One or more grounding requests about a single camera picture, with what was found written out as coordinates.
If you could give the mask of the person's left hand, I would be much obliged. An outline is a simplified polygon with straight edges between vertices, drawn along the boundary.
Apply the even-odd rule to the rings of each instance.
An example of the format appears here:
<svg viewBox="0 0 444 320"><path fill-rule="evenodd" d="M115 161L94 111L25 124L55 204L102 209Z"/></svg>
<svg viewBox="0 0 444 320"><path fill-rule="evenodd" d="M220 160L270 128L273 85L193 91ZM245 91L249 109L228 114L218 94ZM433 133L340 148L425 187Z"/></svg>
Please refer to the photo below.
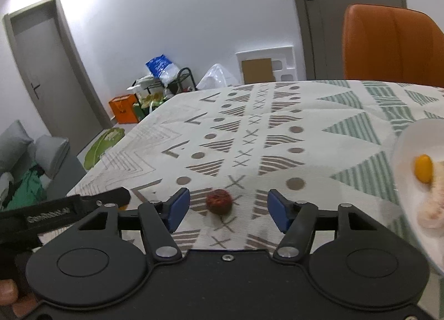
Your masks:
<svg viewBox="0 0 444 320"><path fill-rule="evenodd" d="M17 317L30 313L38 304L33 294L19 298L19 290L14 280L0 281L0 305L9 306Z"/></svg>

